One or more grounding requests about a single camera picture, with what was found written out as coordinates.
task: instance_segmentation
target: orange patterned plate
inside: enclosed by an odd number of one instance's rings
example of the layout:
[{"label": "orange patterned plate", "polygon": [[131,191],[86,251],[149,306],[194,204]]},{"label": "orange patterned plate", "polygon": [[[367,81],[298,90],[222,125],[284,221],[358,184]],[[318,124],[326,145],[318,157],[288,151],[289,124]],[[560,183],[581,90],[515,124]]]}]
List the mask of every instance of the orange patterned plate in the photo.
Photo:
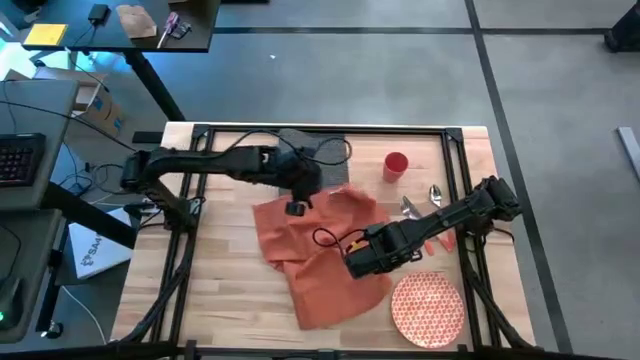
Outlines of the orange patterned plate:
[{"label": "orange patterned plate", "polygon": [[391,314],[407,340],[428,349],[451,343],[464,324],[460,294],[444,275],[435,272],[414,273],[400,280],[391,297]]}]

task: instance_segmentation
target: red cup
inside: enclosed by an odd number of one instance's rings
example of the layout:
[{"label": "red cup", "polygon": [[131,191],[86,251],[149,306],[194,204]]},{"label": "red cup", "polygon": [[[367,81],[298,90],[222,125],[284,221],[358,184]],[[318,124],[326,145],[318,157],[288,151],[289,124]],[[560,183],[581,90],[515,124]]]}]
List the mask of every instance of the red cup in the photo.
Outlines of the red cup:
[{"label": "red cup", "polygon": [[409,167],[409,159],[403,153],[392,152],[384,158],[382,178],[388,183],[398,181]]}]

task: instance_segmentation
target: wooden table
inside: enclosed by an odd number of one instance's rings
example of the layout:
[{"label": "wooden table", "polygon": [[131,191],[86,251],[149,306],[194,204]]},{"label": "wooden table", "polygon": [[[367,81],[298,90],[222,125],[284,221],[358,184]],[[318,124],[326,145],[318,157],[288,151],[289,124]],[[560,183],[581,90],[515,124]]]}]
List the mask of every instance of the wooden table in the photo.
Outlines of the wooden table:
[{"label": "wooden table", "polygon": [[[168,123],[162,145],[186,149],[193,123]],[[496,173],[487,130],[462,128],[473,185]],[[241,133],[217,132],[214,149],[223,150]],[[442,159],[442,145],[435,136],[348,134],[353,145],[349,177],[384,206],[393,220],[403,219],[399,204],[408,196],[423,214],[434,210],[428,200],[429,187],[437,184],[443,199],[449,199]],[[278,139],[264,134],[250,136],[243,145],[277,145]],[[396,184],[381,179],[382,160],[390,151],[409,158],[409,169]],[[459,171],[457,183],[461,184]],[[175,193],[181,174],[163,177]],[[192,182],[195,189],[196,180]],[[251,185],[222,175],[207,179],[202,220],[191,272],[180,342],[197,340],[199,347],[339,350],[418,351],[395,328],[391,319],[390,295],[376,308],[327,329],[301,331],[284,275],[269,266],[258,247],[251,205],[278,196],[278,189]],[[169,233],[158,227],[143,230],[138,237],[129,267],[113,338],[128,334],[155,300],[160,284]],[[416,271],[443,273],[464,297],[457,252],[447,253],[435,244],[436,254],[406,264],[390,274],[394,282]],[[520,273],[511,239],[492,233],[485,247],[496,302],[523,336],[533,343],[533,332],[525,302]],[[166,338],[171,319],[167,311],[163,330]],[[478,310],[483,339],[488,342],[486,316]],[[440,350],[455,350],[457,344],[470,346],[468,322],[456,341]]]}]

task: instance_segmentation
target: charger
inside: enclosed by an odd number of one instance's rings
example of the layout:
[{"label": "charger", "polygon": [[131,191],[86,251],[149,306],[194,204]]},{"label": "charger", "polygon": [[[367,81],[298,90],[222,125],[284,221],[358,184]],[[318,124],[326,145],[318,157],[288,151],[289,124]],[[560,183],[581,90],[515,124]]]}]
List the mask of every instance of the charger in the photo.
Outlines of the charger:
[{"label": "charger", "polygon": [[93,26],[104,24],[109,16],[109,6],[105,4],[93,4],[91,11],[89,12],[89,22]]}]

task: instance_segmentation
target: cardboard box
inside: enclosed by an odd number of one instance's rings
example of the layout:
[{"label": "cardboard box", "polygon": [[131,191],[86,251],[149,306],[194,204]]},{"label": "cardboard box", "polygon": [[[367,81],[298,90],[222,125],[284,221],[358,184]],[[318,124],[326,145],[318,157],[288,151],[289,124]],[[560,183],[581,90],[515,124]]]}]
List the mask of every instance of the cardboard box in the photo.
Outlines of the cardboard box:
[{"label": "cardboard box", "polygon": [[[96,79],[104,81],[106,75],[91,73]],[[79,84],[78,95],[73,106],[72,116],[96,126],[109,135],[117,137],[123,125],[120,107],[113,102],[111,94],[100,82],[80,71],[39,67],[34,79],[74,80]],[[71,122],[67,133],[70,136],[99,137],[100,133],[88,127]]]}]

